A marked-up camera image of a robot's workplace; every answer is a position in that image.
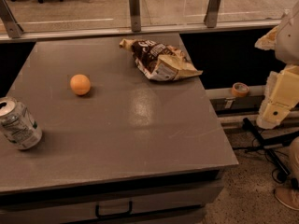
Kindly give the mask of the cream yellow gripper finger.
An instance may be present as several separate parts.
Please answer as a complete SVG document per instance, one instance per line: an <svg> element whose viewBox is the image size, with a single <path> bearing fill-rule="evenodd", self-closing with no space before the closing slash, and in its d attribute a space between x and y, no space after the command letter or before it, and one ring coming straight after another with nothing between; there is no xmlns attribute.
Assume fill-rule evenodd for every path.
<svg viewBox="0 0 299 224"><path fill-rule="evenodd" d="M287 64L279 73L271 71L256 123L263 129L277 127L299 103L299 66Z"/></svg>

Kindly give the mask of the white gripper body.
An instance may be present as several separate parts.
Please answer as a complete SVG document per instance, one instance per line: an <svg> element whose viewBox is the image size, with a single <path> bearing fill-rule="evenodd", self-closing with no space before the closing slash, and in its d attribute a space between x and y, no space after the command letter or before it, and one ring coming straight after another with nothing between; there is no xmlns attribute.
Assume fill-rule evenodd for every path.
<svg viewBox="0 0 299 224"><path fill-rule="evenodd" d="M254 47L262 50L275 49L278 27L274 27L267 34L260 37Z"/></svg>

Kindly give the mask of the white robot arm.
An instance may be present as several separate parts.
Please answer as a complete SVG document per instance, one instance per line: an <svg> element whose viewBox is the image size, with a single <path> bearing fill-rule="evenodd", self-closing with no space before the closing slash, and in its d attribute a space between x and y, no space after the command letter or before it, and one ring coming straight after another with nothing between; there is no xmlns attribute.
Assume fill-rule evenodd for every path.
<svg viewBox="0 0 299 224"><path fill-rule="evenodd" d="M256 41L255 47L272 49L286 64L279 73L270 72L256 119L260 128L273 129L299 103L299 2L283 15L278 26Z"/></svg>

